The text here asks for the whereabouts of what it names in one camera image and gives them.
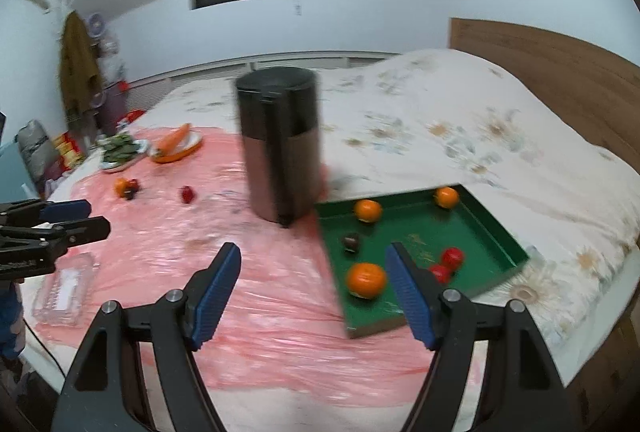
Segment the metal screw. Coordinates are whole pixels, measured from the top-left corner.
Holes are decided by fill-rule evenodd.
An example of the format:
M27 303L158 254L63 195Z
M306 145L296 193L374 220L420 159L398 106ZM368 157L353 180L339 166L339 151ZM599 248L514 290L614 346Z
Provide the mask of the metal screw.
M118 303L115 300L107 300L102 304L102 312L105 314L113 313L118 308Z
M447 302L460 302L462 295L457 289L446 289L442 292L442 297Z
M177 302L178 300L182 300L182 290L181 289L172 289L164 298L169 300L170 302Z
M520 300L512 300L509 302L509 307L514 313L524 313L524 310L526 309L525 305Z

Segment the black cable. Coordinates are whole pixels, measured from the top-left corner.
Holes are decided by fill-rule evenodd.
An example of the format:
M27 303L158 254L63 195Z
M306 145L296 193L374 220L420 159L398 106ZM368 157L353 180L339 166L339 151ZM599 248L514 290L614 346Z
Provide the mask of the black cable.
M31 326L27 323L27 320L25 320L24 318L22 320L24 320L24 325L27 326L27 329L31 331L31 334L38 341L40 346L47 352L47 354L50 355L51 359L55 362L56 366L58 367L58 370L60 371L60 374L62 374L62 377L66 380L65 371L62 370L62 367L60 367L60 364L56 360L56 357L51 353L51 351L49 351L49 349L47 349L47 346L45 344L43 344L43 342L38 338L38 335L33 332L33 329L31 329Z

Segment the red fruit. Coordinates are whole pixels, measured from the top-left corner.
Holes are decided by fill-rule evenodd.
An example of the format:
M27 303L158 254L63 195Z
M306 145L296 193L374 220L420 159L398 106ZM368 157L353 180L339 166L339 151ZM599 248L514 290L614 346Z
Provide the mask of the red fruit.
M180 189L180 196L185 205L190 205L196 198L196 192L191 187L182 187Z
M456 247L448 247L442 252L440 263L448 267L452 272L460 269L465 261L465 254Z
M140 191L140 183L137 179L129 179L127 186L136 193Z
M441 284L448 284L451 280L451 271L442 264L434 264L429 268L429 271L433 273L433 276L436 277L436 280Z

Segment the orange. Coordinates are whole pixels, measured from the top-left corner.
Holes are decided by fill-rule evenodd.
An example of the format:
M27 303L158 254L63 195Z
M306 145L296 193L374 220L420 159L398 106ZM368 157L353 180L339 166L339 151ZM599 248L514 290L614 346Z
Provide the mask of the orange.
M353 296L372 299L384 290L386 273L377 264L359 262L349 268L346 284Z
M460 200L460 196L450 187L438 188L435 194L436 204L441 208L451 209Z
M359 221L377 222L382 217L382 206L376 201L370 199L361 199L353 207L353 212Z
M118 197L124 197L124 191L129 188L129 181L124 177L119 177L113 183L113 190Z

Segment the hanging jacket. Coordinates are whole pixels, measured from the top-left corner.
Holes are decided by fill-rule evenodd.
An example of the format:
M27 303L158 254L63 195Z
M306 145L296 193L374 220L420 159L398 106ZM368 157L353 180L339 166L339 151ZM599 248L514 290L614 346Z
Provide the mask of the hanging jacket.
M62 35L60 89L68 121L89 110L91 98L102 90L102 76L91 50L91 38L75 11L66 18Z

